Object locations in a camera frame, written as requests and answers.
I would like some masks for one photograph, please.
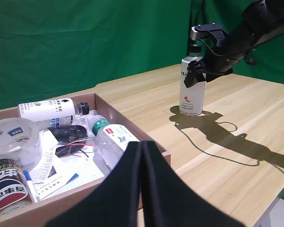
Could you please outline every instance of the bottle cap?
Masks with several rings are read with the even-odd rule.
[[[88,103],[80,103],[82,107],[82,115],[89,114],[89,104]]]
[[[198,44],[191,44],[189,46],[189,52],[190,53],[201,53],[202,47]]]

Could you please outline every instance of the red wire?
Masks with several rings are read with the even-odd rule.
[[[84,145],[84,146],[94,146],[94,144],[89,144],[89,143],[69,143],[66,144],[65,146],[72,146],[72,145]]]

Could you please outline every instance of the paper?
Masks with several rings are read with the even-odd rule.
[[[43,200],[48,195],[65,186],[70,180],[78,177],[75,171],[69,169],[56,155],[53,157],[53,166],[47,179],[33,181],[37,195]]]
[[[60,158],[60,160],[64,162],[69,169],[72,169],[74,172],[76,172],[79,177],[73,182],[68,183],[67,185],[49,195],[48,198],[104,177],[104,174],[94,163],[93,147],[85,146],[84,148],[82,148],[82,150],[89,157],[86,157],[85,154],[79,151],[73,155]]]
[[[58,141],[51,131],[45,130],[40,132],[40,141],[42,147],[42,158],[38,165],[29,172],[32,181],[45,180],[53,166],[53,157],[56,152]]]

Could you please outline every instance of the water bottle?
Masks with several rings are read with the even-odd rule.
[[[95,138],[95,150],[110,169],[113,169],[130,141],[139,141],[125,126],[111,124],[105,117],[95,115],[88,119]]]
[[[18,105],[19,117],[36,122],[39,129],[72,124],[76,117],[89,113],[88,103],[60,98]]]
[[[198,82],[192,87],[187,88],[184,84],[187,75],[187,67],[191,61],[202,59],[201,46],[190,45],[189,56],[182,59],[181,80],[180,80],[180,112],[186,115],[199,115],[203,110],[205,81]]]

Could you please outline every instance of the cardboard box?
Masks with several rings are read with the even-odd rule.
[[[124,125],[131,131],[140,141],[154,140],[148,134],[143,132],[139,127],[132,123],[129,119],[123,116],[119,111],[109,105],[101,97],[95,93],[78,95],[71,97],[76,102],[88,102],[90,110],[96,109],[97,113],[106,117],[111,123],[118,123]],[[0,120],[9,117],[18,117],[17,108],[9,108],[0,110]],[[158,149],[170,164],[170,154],[159,143]],[[78,203],[89,195],[102,181],[103,178],[92,181],[78,188],[69,190],[59,195],[53,196],[44,201],[34,203],[22,209],[16,210],[10,214],[0,216],[0,227],[41,227],[53,217],[65,212],[74,204]]]

